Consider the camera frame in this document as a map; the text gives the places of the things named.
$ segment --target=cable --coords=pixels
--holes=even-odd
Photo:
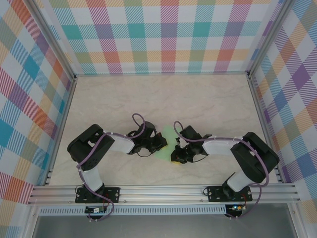
[[[77,188],[78,188],[78,187],[84,187],[84,186],[83,186],[83,185],[77,185],[77,186],[75,187],[75,193],[76,193],[76,194],[78,194],[78,193],[77,193]]]
[[[91,155],[94,153],[94,151],[95,151],[96,148],[98,147],[99,143],[102,141],[102,139],[103,139],[105,136],[107,136],[107,135],[116,135],[116,136],[120,136],[120,137],[128,138],[128,139],[134,139],[134,138],[140,136],[140,135],[144,132],[144,130],[145,130],[145,120],[144,120],[143,116],[141,116],[140,114],[134,113],[134,114],[132,115],[132,119],[133,119],[133,121],[136,123],[136,125],[138,125],[138,126],[139,126],[139,124],[138,124],[138,123],[136,122],[136,120],[134,119],[134,116],[139,116],[139,117],[142,119],[142,122],[143,122],[143,127],[142,127],[142,130],[141,130],[141,132],[140,132],[139,134],[133,135],[133,136],[126,136],[126,135],[122,135],[122,134],[119,134],[119,133],[106,132],[105,134],[103,134],[103,135],[98,139],[98,141],[95,143],[93,149],[92,149],[92,150],[90,151],[90,153],[86,156],[86,158],[76,166],[76,168],[78,169],[79,177],[80,177],[81,181],[83,182],[82,184],[87,188],[87,190],[88,190],[89,192],[91,192],[93,195],[102,198],[103,200],[105,200],[105,201],[111,203],[111,205],[112,205],[111,211],[110,211],[107,215],[104,215],[104,216],[102,216],[101,218],[99,218],[98,220],[97,220],[97,219],[93,220],[93,219],[90,217],[90,214],[88,214],[88,218],[90,219],[90,220],[89,220],[90,222],[91,222],[91,221],[95,221],[95,222],[97,222],[97,221],[102,221],[102,220],[104,220],[105,218],[107,218],[108,216],[110,216],[110,214],[114,212],[114,203],[113,203],[110,199],[108,199],[108,198],[106,198],[106,197],[104,197],[104,196],[102,196],[102,195],[100,195],[100,194],[94,192],[94,191],[86,184],[85,179],[84,179],[83,174],[82,174],[81,166],[91,157]]]
[[[150,155],[152,155],[153,153],[150,153],[150,154],[147,155],[147,156],[140,155],[139,152],[138,152],[137,154],[138,154],[138,156],[140,156],[140,157],[146,158],[146,157],[149,157]]]
[[[108,204],[107,204],[107,207],[105,208],[105,201],[106,200],[104,200],[104,203],[103,203],[103,209],[104,209],[104,211],[108,208],[108,206],[109,206],[109,202],[108,202]]]
[[[207,157],[207,155],[206,155],[205,157],[203,157],[202,159],[200,159],[200,160],[193,161],[192,163],[199,162],[199,161],[203,160],[203,159],[206,158],[206,157]]]
[[[244,205],[243,206],[247,208],[247,198],[244,194],[242,194],[242,196],[244,198]]]
[[[256,206],[257,204],[259,203],[260,201],[260,198],[261,198],[261,195],[262,195],[262,188],[267,186],[268,183],[269,183],[269,176],[268,176],[268,171],[267,171],[267,168],[262,160],[262,158],[259,156],[258,152],[247,142],[245,142],[244,140],[241,140],[239,138],[230,138],[230,137],[212,137],[212,138],[205,138],[205,139],[197,139],[197,140],[192,140],[192,139],[187,139],[185,137],[183,137],[176,129],[176,124],[179,124],[180,127],[182,128],[182,130],[184,129],[182,123],[180,123],[179,121],[175,121],[174,122],[174,130],[176,132],[176,134],[179,136],[179,138],[182,138],[183,140],[185,141],[189,141],[189,142],[201,142],[201,141],[208,141],[208,140],[225,140],[225,141],[238,141],[238,142],[241,142],[243,144],[245,144],[253,153],[254,155],[256,156],[256,158],[258,159],[259,163],[261,164],[263,170],[264,170],[264,173],[265,173],[265,177],[266,177],[266,181],[264,184],[259,184],[259,183],[251,183],[249,184],[250,187],[259,187],[260,188],[260,192],[259,192],[259,197],[257,199],[257,201],[255,202],[254,206],[246,213],[242,214],[240,216],[241,217],[245,217],[247,214],[249,214]]]
[[[207,194],[205,194],[205,190],[206,190],[207,188],[205,187],[205,189],[203,190],[203,194],[205,195],[205,196],[208,196]]]

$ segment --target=mounting plate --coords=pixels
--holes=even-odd
[[[208,202],[244,202],[243,195],[246,197],[247,202],[253,200],[251,189],[248,186],[243,188],[239,193],[236,193],[231,200],[222,192],[222,186],[208,186],[206,189]]]
[[[97,197],[87,190],[85,187],[79,187],[76,191],[75,203],[103,203],[103,199]],[[113,203],[119,202],[119,187],[104,187],[103,196],[109,198]]]

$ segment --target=plaid backdrop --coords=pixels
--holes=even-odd
[[[252,64],[253,64],[253,62],[254,62],[254,60],[255,60],[255,58],[257,57],[258,52],[259,52],[259,50],[261,49],[263,43],[265,42],[266,36],[267,36],[267,34],[269,33],[269,31],[271,30],[271,27],[273,26],[274,20],[275,20],[276,17],[278,16],[278,13],[279,13],[279,11],[281,10],[281,7],[282,7],[282,5],[283,5],[284,2],[285,2],[285,0],[279,0],[279,1],[278,1],[278,4],[276,5],[276,8],[275,8],[275,10],[274,10],[274,12],[273,12],[271,18],[269,19],[268,24],[266,25],[266,28],[265,28],[265,30],[264,30],[263,33],[262,33],[262,36],[261,36],[261,38],[260,38],[260,40],[259,40],[259,42],[258,42],[258,44],[257,44],[257,47],[256,47],[256,49],[255,49],[254,52],[253,52],[253,55],[252,55],[252,57],[251,57],[251,60],[249,61],[249,64],[248,64],[248,66],[247,66],[246,71],[249,71],[249,70],[250,70],[250,68],[251,68],[251,66],[252,66]]]
[[[44,176],[70,79],[22,0],[0,0],[0,237]]]
[[[74,71],[84,74],[245,71],[281,5],[278,0],[37,3]]]
[[[255,84],[288,182],[317,234],[317,1],[297,0]]]

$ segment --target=white ventilated panel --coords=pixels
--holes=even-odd
[[[120,206],[114,207],[112,216],[119,215],[207,215],[225,214],[225,205],[191,205],[191,206]],[[79,216],[86,215],[85,207],[42,207],[40,216]]]

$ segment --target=aluminum frame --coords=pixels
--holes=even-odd
[[[208,202],[203,190],[210,184],[200,185],[125,185],[120,186],[118,205],[198,205],[198,204],[236,204],[237,202]],[[29,205],[33,206],[78,206],[75,203],[76,186],[36,186],[31,194]],[[252,187],[255,203],[259,188]],[[260,203],[297,203],[299,194],[292,183],[272,183],[263,188]],[[102,203],[89,204],[100,206]]]
[[[288,13],[291,11],[293,5],[295,4],[296,0],[285,0],[276,19],[274,20],[272,27],[267,34],[262,47],[260,48],[253,64],[250,67],[249,74],[252,76],[263,61],[268,49],[270,48],[272,42],[275,40],[279,30],[281,29]]]
[[[43,184],[43,185],[46,185],[48,177],[51,178],[51,174],[53,172],[53,168],[54,168],[54,164],[55,164],[55,161],[56,161],[56,158],[57,158],[59,145],[60,145],[60,142],[61,142],[61,139],[62,139],[62,136],[63,136],[63,132],[64,132],[64,129],[65,129],[65,125],[66,125],[66,121],[67,121],[70,105],[71,105],[71,102],[72,102],[73,97],[74,97],[76,85],[77,85],[77,81],[71,82],[68,100],[67,100],[67,103],[66,103],[66,106],[65,106],[65,111],[64,111],[63,117],[61,119],[59,130],[57,132],[56,142],[55,142],[55,145],[54,145],[54,148],[53,148],[53,151],[52,151],[52,155],[51,155],[51,158],[50,158],[50,161],[49,161],[49,166],[46,168],[45,176],[43,177],[43,180],[41,181],[41,184]]]
[[[254,104],[256,107],[256,111],[258,113],[258,117],[260,120],[260,124],[262,127],[262,131],[263,131],[266,143],[269,145],[270,148],[273,148],[273,142],[272,142],[272,139],[269,135],[269,129],[268,129],[267,124],[265,122],[265,116],[264,116],[263,111],[261,110],[260,103],[257,100],[259,97],[258,97],[256,88],[254,86],[253,79],[252,79],[252,77],[247,75],[247,80],[248,80],[248,84],[250,87],[252,98],[253,98],[253,101],[254,101]],[[281,182],[286,183],[286,178],[285,178],[285,175],[283,173],[283,170],[282,170],[282,167],[280,164],[277,165],[277,170],[278,170]],[[299,203],[297,203],[297,204],[296,203],[288,203],[288,210],[290,212],[291,219],[292,219],[292,222],[294,224],[294,228],[296,230],[297,236],[300,238],[314,237],[313,234],[308,235],[307,231],[305,229],[305,223],[304,223],[304,216],[305,215],[303,212],[303,206]]]
[[[55,38],[53,32],[51,31],[50,26],[47,24],[45,18],[43,17],[39,7],[33,0],[23,0],[26,7],[29,9],[32,17],[35,19],[37,25],[39,26],[41,32],[43,33],[45,39],[47,40],[49,46],[54,51],[57,59],[60,61],[63,69],[67,73],[69,78],[72,78],[75,81],[76,74],[71,68],[63,50],[60,48],[57,39]]]
[[[39,207],[39,216],[87,216],[84,206],[44,206]],[[112,216],[157,216],[157,215],[223,215],[226,214],[224,204],[203,205],[116,205]]]

